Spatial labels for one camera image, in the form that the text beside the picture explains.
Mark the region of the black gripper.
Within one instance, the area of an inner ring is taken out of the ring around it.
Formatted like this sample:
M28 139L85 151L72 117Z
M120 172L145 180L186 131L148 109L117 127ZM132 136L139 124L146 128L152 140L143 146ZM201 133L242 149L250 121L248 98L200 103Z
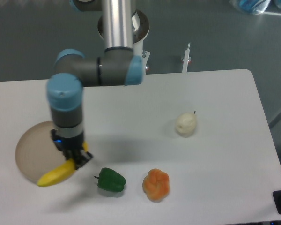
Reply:
M79 170L87 162L89 162L93 155L87 150L83 150L82 144L84 142L84 132L81 132L75 137L61 137L57 134L56 129L50 131L51 139L58 151L61 151L66 160L73 160L75 169Z

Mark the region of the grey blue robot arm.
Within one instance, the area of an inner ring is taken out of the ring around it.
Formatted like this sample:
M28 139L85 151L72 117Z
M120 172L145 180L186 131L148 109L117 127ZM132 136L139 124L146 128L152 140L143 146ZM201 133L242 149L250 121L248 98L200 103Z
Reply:
M133 0L72 0L70 4L81 12L102 11L105 42L103 56L96 59L87 59L75 49L61 51L46 85L52 141L79 169L92 158L83 148L83 88L138 85L143 68L141 57L133 52Z

